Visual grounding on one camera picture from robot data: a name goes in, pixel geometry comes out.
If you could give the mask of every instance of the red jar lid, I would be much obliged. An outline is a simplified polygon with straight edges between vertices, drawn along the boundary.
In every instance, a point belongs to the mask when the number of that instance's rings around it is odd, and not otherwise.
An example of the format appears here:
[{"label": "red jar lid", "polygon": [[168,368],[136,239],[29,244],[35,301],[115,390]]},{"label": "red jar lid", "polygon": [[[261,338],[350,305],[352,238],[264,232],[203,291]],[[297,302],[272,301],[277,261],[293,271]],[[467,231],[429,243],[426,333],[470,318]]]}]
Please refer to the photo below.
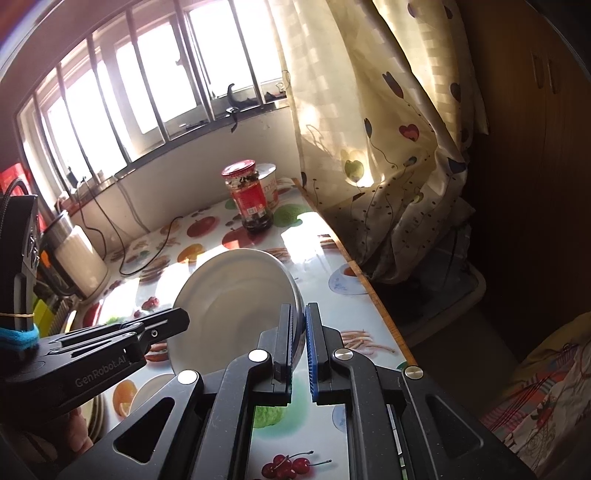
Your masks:
[{"label": "red jar lid", "polygon": [[243,177],[255,170],[254,160],[241,160],[232,165],[228,165],[222,170],[222,177],[227,179],[234,179],[236,177]]}]

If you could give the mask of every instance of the cabinet door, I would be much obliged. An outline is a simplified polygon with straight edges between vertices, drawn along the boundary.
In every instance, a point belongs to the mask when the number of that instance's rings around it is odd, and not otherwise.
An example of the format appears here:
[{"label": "cabinet door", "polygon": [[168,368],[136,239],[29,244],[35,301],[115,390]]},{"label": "cabinet door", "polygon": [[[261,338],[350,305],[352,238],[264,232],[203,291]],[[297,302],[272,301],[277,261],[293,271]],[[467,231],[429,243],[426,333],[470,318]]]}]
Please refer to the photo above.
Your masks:
[{"label": "cabinet door", "polygon": [[487,282],[484,307],[518,355],[529,342],[530,283],[543,270],[532,232],[546,135],[543,18],[523,0],[457,0],[484,98],[490,135],[476,135],[464,197],[476,208],[470,257]]},{"label": "cabinet door", "polygon": [[547,220],[542,227],[548,272],[540,285],[550,331],[591,310],[591,82],[549,25],[543,179]]}]

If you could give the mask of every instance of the glass jar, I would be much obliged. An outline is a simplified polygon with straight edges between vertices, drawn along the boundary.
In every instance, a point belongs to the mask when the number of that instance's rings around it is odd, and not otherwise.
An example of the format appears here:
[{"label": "glass jar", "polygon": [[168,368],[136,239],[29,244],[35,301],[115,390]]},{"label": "glass jar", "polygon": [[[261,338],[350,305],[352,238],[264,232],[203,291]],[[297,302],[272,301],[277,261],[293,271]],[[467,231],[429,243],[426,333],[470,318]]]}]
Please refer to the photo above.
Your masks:
[{"label": "glass jar", "polygon": [[267,230],[273,214],[267,206],[254,160],[242,160],[222,170],[228,190],[242,215],[242,224],[250,233]]}]

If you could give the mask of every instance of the window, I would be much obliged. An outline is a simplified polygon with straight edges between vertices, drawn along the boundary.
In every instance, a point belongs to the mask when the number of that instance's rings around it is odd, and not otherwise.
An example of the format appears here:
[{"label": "window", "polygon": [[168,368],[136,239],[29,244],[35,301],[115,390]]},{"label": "window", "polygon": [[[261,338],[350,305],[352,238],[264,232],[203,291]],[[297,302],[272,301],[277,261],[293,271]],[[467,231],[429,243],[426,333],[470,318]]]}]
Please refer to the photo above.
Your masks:
[{"label": "window", "polygon": [[228,116],[227,96],[284,97],[265,0],[147,0],[91,33],[18,115],[26,155],[57,194],[133,168],[155,148]]}]

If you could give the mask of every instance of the cabinet handle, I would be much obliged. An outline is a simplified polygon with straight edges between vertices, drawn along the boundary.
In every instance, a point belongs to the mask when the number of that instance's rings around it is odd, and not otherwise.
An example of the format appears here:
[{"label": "cabinet handle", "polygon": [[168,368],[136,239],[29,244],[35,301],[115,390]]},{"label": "cabinet handle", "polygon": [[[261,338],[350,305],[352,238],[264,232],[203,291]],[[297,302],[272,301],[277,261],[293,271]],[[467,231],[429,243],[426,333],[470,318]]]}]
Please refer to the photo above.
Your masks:
[{"label": "cabinet handle", "polygon": [[556,82],[556,80],[554,79],[554,62],[550,59],[548,59],[547,61],[547,66],[548,66],[548,82],[550,84],[550,90],[552,91],[552,93],[554,95],[556,95],[558,93],[558,84]]},{"label": "cabinet handle", "polygon": [[534,80],[538,88],[544,88],[544,65],[542,59],[535,53],[531,53],[531,61],[534,66]]}]

